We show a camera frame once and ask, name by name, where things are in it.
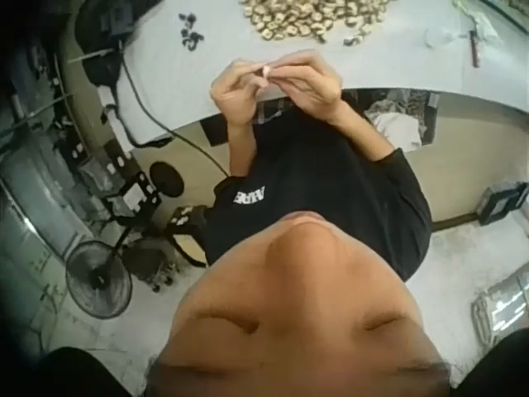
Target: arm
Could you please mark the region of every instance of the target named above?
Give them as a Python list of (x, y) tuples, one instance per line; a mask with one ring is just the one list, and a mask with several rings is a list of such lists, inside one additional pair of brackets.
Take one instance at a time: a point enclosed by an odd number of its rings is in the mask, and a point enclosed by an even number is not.
[(329, 119), (329, 124), (348, 137), (368, 160), (382, 160), (395, 151), (382, 134), (344, 101), (336, 107), (335, 116)]
[(254, 128), (250, 125), (228, 124), (228, 146), (230, 148), (230, 174), (247, 176), (257, 152)]

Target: man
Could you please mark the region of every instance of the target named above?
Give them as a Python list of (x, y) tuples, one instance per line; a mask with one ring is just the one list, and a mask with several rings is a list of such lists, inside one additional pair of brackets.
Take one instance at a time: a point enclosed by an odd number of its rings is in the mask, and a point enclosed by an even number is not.
[[(150, 371), (155, 395), (443, 395), (448, 370), (407, 280), (431, 235), (403, 153), (341, 100), (314, 52), (237, 61), (212, 84), (231, 178), (216, 187), (212, 268)], [(254, 133), (255, 96), (296, 105)]]

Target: small white object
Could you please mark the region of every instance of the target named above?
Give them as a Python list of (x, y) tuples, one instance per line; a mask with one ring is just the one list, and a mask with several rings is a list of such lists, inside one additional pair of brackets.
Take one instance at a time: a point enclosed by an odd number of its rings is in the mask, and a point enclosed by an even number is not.
[(268, 65), (263, 66), (263, 77), (265, 79), (268, 79), (269, 73), (270, 73), (270, 67)]
[(114, 167), (113, 163), (107, 164), (107, 171), (110, 173), (110, 175), (114, 175), (116, 173), (116, 168)]
[(403, 151), (414, 151), (422, 146), (419, 121), (407, 114), (379, 113), (370, 117), (374, 127), (395, 147)]
[(188, 220), (189, 220), (189, 217), (181, 217), (181, 218), (179, 219), (179, 221), (176, 222), (176, 224), (177, 224), (178, 226), (182, 226), (182, 225), (185, 224)]
[(144, 197), (145, 194), (141, 190), (140, 185), (133, 184), (131, 188), (123, 195), (123, 201), (125, 201), (125, 204), (129, 209), (134, 210), (136, 206), (139, 207), (139, 203)]
[(428, 100), (428, 106), (430, 108), (437, 109), (439, 107), (439, 100), (441, 99), (441, 96), (438, 93), (431, 93), (430, 99)]

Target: cable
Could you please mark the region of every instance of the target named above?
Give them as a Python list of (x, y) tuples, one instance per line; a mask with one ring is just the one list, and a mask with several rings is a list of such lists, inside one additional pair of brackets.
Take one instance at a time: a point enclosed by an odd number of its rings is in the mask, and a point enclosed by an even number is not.
[(226, 170), (224, 170), (224, 168), (222, 167), (222, 165), (219, 164), (219, 162), (217, 160), (215, 160), (209, 153), (207, 153), (204, 149), (202, 149), (200, 146), (196, 145), (195, 143), (193, 143), (192, 141), (190, 141), (188, 138), (186, 138), (185, 136), (181, 136), (180, 134), (178, 134), (177, 132), (174, 132), (173, 130), (171, 130), (169, 127), (167, 127), (165, 124), (163, 124), (162, 122), (160, 122), (159, 120), (157, 120), (150, 112), (149, 110), (147, 110), (147, 108), (145, 107), (145, 105), (143, 104), (143, 102), (141, 101), (140, 99), (140, 95), (138, 94), (138, 91), (136, 89), (136, 86), (134, 85), (134, 82), (132, 81), (132, 77), (131, 77), (131, 73), (129, 71), (129, 68), (126, 66), (126, 61), (125, 61), (125, 54), (123, 54), (123, 69), (125, 70), (125, 74), (126, 74), (126, 77), (127, 79), (129, 80), (129, 83), (131, 84), (131, 88), (132, 88), (132, 92), (134, 93), (134, 97), (136, 98), (136, 101), (138, 102), (138, 104), (140, 105), (140, 108), (141, 110), (143, 111), (143, 113), (145, 113), (145, 115), (154, 123), (156, 124), (158, 127), (160, 127), (161, 129), (163, 129), (164, 131), (168, 132), (171, 136), (175, 137), (175, 138), (178, 138), (180, 139), (181, 141), (187, 143), (188, 145), (190, 145), (193, 149), (195, 149), (196, 151), (199, 151), (200, 153), (202, 153), (203, 155), (205, 155), (226, 177), (230, 176)]

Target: standing fan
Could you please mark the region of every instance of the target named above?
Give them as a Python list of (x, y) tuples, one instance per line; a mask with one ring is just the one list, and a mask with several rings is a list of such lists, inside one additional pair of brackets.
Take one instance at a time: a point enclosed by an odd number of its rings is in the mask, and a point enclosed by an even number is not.
[(66, 263), (68, 291), (74, 302), (95, 318), (115, 318), (131, 302), (131, 274), (117, 252), (119, 245), (83, 242)]

